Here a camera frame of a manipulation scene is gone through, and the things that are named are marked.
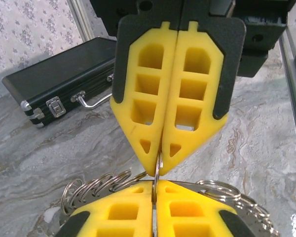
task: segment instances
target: floral wallpaper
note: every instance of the floral wallpaper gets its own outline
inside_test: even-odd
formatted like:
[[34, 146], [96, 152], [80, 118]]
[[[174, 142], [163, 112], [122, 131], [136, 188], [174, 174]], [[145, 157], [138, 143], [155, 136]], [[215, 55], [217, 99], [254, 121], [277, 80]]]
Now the floral wallpaper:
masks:
[[[107, 37], [89, 0], [80, 1], [94, 36]], [[296, 24], [296, 4], [289, 14], [289, 24]], [[4, 76], [80, 43], [66, 0], [0, 0], [0, 97], [8, 93], [1, 83]]]

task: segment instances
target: triangular cutout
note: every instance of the triangular cutout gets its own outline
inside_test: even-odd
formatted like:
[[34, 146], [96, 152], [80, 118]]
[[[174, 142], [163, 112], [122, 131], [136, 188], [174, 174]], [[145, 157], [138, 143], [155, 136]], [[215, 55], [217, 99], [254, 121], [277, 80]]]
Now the triangular cutout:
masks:
[[178, 151], [181, 150], [181, 145], [178, 144], [170, 144], [170, 157], [173, 157]]
[[147, 141], [147, 140], [144, 140], [144, 139], [141, 139], [140, 140], [140, 144], [142, 145], [145, 153], [148, 154], [149, 151], [150, 151], [151, 142], [150, 141]]

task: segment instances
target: yellow foam gripper pad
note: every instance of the yellow foam gripper pad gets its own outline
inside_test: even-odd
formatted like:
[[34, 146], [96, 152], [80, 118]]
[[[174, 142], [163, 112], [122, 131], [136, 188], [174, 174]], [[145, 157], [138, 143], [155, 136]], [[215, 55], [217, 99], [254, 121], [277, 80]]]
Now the yellow foam gripper pad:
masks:
[[90, 213], [77, 237], [152, 237], [151, 189], [142, 181], [77, 209]]
[[129, 48], [122, 103], [111, 108], [144, 169], [165, 175], [226, 123], [213, 118], [223, 54], [207, 33], [150, 29]]
[[236, 211], [219, 201], [160, 180], [157, 186], [158, 237], [233, 237], [219, 211]]

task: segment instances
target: metal latch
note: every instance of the metal latch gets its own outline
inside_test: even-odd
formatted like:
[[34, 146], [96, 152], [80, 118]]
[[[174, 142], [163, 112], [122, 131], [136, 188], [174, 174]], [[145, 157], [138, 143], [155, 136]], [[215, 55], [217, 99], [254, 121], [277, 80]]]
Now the metal latch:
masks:
[[58, 96], [55, 96], [54, 98], [47, 100], [46, 105], [53, 114], [55, 118], [60, 117], [61, 115], [64, 115], [66, 113], [66, 109], [61, 103]]

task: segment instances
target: rectangular cutout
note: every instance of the rectangular cutout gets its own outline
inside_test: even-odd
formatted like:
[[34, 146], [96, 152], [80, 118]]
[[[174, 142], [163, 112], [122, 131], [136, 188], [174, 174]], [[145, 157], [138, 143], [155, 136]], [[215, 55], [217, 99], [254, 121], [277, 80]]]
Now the rectangular cutout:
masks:
[[173, 201], [170, 203], [170, 213], [173, 217], [204, 216], [201, 206], [193, 201]]
[[96, 237], [133, 237], [134, 229], [99, 229]]
[[209, 225], [174, 224], [175, 237], [214, 237]]
[[111, 206], [108, 220], [136, 220], [138, 205], [133, 203], [117, 203]]
[[138, 188], [132, 190], [132, 193], [134, 193], [134, 194], [142, 194], [143, 192], [144, 192], [143, 187], [138, 187]]
[[175, 190], [174, 188], [171, 188], [171, 187], [166, 187], [165, 191], [166, 191], [166, 193], [169, 193], [169, 194], [177, 194], [178, 193], [177, 190]]
[[211, 67], [211, 59], [206, 50], [191, 47], [186, 51], [184, 71], [192, 73], [208, 74]]
[[131, 119], [136, 123], [151, 125], [154, 118], [156, 104], [144, 100], [134, 100]]
[[182, 79], [180, 97], [193, 100], [204, 100], [207, 83], [203, 81]]
[[201, 113], [201, 108], [178, 105], [175, 127], [180, 130], [197, 130], [199, 127]]
[[137, 92], [158, 95], [160, 78], [150, 75], [137, 75], [136, 87]]
[[138, 59], [138, 66], [146, 68], [162, 68], [164, 48], [162, 44], [151, 43], [144, 47]]

